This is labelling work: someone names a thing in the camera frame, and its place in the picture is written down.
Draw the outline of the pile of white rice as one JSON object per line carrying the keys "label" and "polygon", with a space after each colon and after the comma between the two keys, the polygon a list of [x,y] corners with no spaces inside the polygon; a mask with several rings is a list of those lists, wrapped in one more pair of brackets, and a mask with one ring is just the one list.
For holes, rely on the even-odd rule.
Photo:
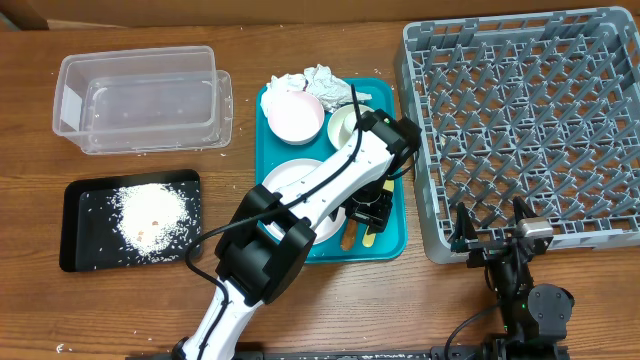
{"label": "pile of white rice", "polygon": [[176,258],[169,252],[182,250],[199,227],[194,199],[169,184],[120,187],[108,202],[115,211],[115,234],[142,259]]}

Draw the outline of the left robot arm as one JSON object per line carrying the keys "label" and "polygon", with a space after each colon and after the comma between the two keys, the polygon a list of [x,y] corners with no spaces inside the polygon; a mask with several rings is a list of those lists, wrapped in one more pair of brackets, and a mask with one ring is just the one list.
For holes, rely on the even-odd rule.
{"label": "left robot arm", "polygon": [[382,110],[357,115],[347,143],[302,178],[268,190],[253,187],[229,224],[194,241],[193,251],[217,236],[213,275],[187,267],[217,290],[197,331],[172,349],[174,359],[230,359],[255,311],[276,300],[300,273],[318,225],[343,209],[373,232],[384,230],[390,195],[384,184],[405,174],[404,163],[421,146],[420,127]]}

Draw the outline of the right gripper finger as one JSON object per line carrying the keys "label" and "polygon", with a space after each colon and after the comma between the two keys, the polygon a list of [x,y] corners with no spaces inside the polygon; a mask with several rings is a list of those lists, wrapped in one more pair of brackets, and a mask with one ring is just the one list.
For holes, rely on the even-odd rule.
{"label": "right gripper finger", "polygon": [[531,207],[520,197],[513,198],[514,222],[519,223],[523,219],[536,218],[537,214]]}
{"label": "right gripper finger", "polygon": [[453,242],[478,240],[469,211],[463,202],[459,202],[456,205],[456,221],[452,240]]}

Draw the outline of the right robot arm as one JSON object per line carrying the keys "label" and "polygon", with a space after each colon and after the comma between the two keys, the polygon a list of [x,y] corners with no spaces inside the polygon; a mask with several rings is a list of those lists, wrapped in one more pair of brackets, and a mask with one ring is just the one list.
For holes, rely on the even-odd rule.
{"label": "right robot arm", "polygon": [[[458,203],[451,250],[467,255],[469,268],[482,268],[494,305],[458,325],[447,338],[445,359],[567,359],[568,349],[558,343],[567,336],[575,299],[566,289],[534,283],[529,262],[546,253],[552,239],[550,222],[538,216],[522,198],[513,199],[516,228],[501,241],[481,242],[467,207]],[[469,324],[498,310],[504,332],[489,334],[478,346],[454,345]]]}

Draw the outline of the large white plate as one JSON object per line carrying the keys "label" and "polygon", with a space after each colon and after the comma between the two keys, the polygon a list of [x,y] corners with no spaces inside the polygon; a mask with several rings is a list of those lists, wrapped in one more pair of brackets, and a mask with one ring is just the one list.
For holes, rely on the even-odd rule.
{"label": "large white plate", "polygon": [[[320,164],[321,162],[319,160],[309,158],[287,161],[275,167],[262,181],[262,185],[270,192],[275,192],[280,187],[306,176]],[[337,208],[335,219],[326,216],[316,227],[315,232],[317,236],[314,245],[317,246],[336,235],[342,229],[345,222],[345,210],[339,207]]]}

